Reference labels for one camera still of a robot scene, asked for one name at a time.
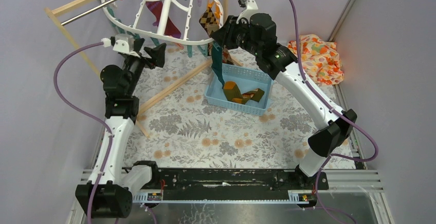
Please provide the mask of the dark teal sock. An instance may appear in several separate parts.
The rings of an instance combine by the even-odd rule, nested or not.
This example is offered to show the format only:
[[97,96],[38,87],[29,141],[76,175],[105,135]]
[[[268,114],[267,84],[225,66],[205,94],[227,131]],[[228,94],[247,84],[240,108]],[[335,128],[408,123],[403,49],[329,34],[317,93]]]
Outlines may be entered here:
[[222,48],[218,45],[217,42],[212,43],[212,49],[211,49],[211,58],[212,58],[212,65],[211,68],[213,72],[215,73],[218,81],[221,83],[222,87],[225,85],[225,81],[223,78],[222,73],[222,64],[223,64],[223,55],[222,55]]

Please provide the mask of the white plastic clip hanger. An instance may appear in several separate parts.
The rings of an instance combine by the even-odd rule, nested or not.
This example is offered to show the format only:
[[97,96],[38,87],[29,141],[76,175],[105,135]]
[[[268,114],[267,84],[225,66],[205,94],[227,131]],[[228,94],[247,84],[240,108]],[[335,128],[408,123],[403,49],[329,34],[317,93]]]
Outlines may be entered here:
[[[201,45],[207,45],[211,43],[213,39],[207,38],[204,40],[192,41],[188,38],[190,21],[192,19],[191,13],[193,2],[194,0],[142,0],[132,25],[125,25],[120,19],[116,18],[112,8],[110,7],[110,4],[103,8],[103,12],[115,27],[130,35],[150,37],[154,43],[158,43],[158,40],[164,40],[189,47],[199,47]],[[199,6],[201,5],[201,2],[202,0],[197,0]],[[185,25],[183,29],[178,29],[169,18],[169,12],[172,6],[177,7],[186,13]],[[142,11],[145,7],[147,7],[156,17],[156,22],[154,23],[154,26],[157,27],[156,32],[137,28]],[[224,23],[223,12],[225,12],[225,8],[222,6],[219,0],[207,0],[207,8],[208,7],[212,8],[215,17],[219,20],[219,26],[221,27]]]

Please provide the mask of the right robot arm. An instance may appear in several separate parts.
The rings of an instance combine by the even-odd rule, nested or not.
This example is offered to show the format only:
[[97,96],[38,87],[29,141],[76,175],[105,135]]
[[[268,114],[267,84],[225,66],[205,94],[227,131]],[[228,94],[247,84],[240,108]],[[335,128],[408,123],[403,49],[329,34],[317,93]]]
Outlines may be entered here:
[[295,182],[308,189],[315,183],[315,174],[332,151],[349,137],[357,114],[343,110],[331,101],[314,82],[302,74],[297,57],[277,42],[277,25],[266,13],[237,21],[228,16],[224,25],[211,37],[227,49],[242,48],[255,56],[258,67],[285,87],[311,116],[317,132],[308,139],[309,152],[297,166]]

